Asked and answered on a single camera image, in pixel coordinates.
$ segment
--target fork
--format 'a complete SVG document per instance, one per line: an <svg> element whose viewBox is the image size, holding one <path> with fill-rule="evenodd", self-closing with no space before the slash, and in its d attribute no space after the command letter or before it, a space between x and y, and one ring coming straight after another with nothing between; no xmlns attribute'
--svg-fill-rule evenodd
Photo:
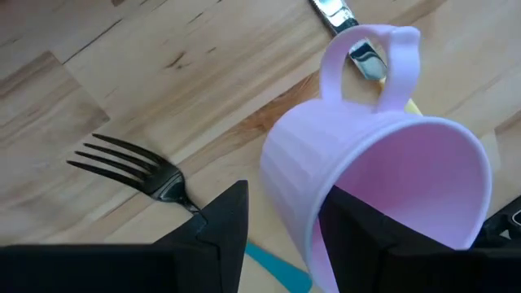
<svg viewBox="0 0 521 293"><path fill-rule="evenodd" d="M104 168L99 168L76 161L68 160L67 163L133 187L134 189L141 191L143 194L148 195L155 200L159 200L165 203L179 203L193 215L199 213L199 207L197 207L197 205L195 205L195 203L190 200L188 194L186 193L186 183L183 173L174 164L171 164L160 155L157 155L156 153L146 150L140 146L136 146L132 143L124 142L120 139L111 138L102 134L93 133L92 135L95 138L109 142L112 145L124 148L127 151L131 151L134 154L145 157L149 159L152 164L146 162L145 160L138 159L132 155L126 155L122 152L114 151L102 146L96 146L90 143L84 143L83 145L90 149L101 151L107 155L120 158L139 167L141 170L116 162L115 160L106 159L99 155L92 155L84 151L75 151L75 153L82 157L98 161L114 168L118 168L119 170L132 175L134 178L126 177ZM262 265L266 270L268 270L290 292L309 292L311 289L313 282L306 272L296 268L291 264L288 264L284 260L279 259L278 257L253 244L249 240L247 242L245 252L256 262Z"/></svg>

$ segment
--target knife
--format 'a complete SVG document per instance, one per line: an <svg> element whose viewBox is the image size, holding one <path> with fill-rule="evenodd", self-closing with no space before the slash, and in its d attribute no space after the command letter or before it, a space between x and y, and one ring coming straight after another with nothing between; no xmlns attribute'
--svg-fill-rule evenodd
<svg viewBox="0 0 521 293"><path fill-rule="evenodd" d="M333 36L344 30L359 25L354 14L344 0L310 0L321 20L330 29ZM380 88L385 86L387 66L368 39L360 40L349 51L349 57L355 63L365 79L378 81ZM412 99L405 110L422 115Z"/></svg>

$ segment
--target cup handle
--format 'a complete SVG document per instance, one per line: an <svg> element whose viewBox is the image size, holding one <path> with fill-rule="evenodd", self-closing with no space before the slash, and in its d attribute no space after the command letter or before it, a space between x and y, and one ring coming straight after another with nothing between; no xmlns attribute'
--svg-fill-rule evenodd
<svg viewBox="0 0 521 293"><path fill-rule="evenodd" d="M377 112L404 111L420 73L420 32L413 27L362 24L336 36L322 57L320 95L327 102L342 101L342 74L349 50L361 39L375 38L387 55L387 81Z"/></svg>

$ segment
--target black object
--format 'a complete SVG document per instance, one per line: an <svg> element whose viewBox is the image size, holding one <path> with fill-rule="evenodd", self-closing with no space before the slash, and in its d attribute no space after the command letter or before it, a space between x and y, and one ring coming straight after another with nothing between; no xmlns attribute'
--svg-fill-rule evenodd
<svg viewBox="0 0 521 293"><path fill-rule="evenodd" d="M521 196L507 204L484 223L474 247L521 249Z"/></svg>
<svg viewBox="0 0 521 293"><path fill-rule="evenodd" d="M114 160L105 159L98 155L91 155L83 151L76 151L76 154L123 170L128 174L136 177L136 179L89 164L79 163L71 160L68 160L67 163L133 187L134 189L141 191L153 199L167 203L179 203L192 213L197 213L199 211L195 204L192 203L192 201L186 195L185 178L183 177L179 168L177 168L175 165L171 164L160 155L157 155L132 143L124 142L117 138L110 138L108 136L96 133L92 135L95 138L104 140L105 142L109 142L128 151L132 151L137 155L143 156L153 162L153 164L146 162L145 160L138 159L134 156L126 155L119 151L114 151L106 147L100 147L90 143L84 143L83 145L96 151L101 151L105 154L113 155L117 158L128 161L131 164L138 166L140 169L130 167L126 164L122 164Z"/></svg>
<svg viewBox="0 0 521 293"><path fill-rule="evenodd" d="M247 241L247 182L151 245L0 249L1 292L237 292Z"/></svg>
<svg viewBox="0 0 521 293"><path fill-rule="evenodd" d="M319 221L340 292L521 291L519 249L454 251L335 186Z"/></svg>

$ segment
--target pink cup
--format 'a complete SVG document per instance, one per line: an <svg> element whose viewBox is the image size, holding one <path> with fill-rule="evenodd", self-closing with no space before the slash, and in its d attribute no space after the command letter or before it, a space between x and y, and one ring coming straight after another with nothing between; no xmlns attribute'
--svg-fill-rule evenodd
<svg viewBox="0 0 521 293"><path fill-rule="evenodd" d="M375 108L342 99L344 60L364 37L387 54ZM390 25L341 33L322 59L322 99L293 107L265 141L266 193L325 292L338 289L317 215L333 185L454 249L469 248L485 219L492 176L479 140L451 120L403 111L418 79L419 39L416 28Z"/></svg>

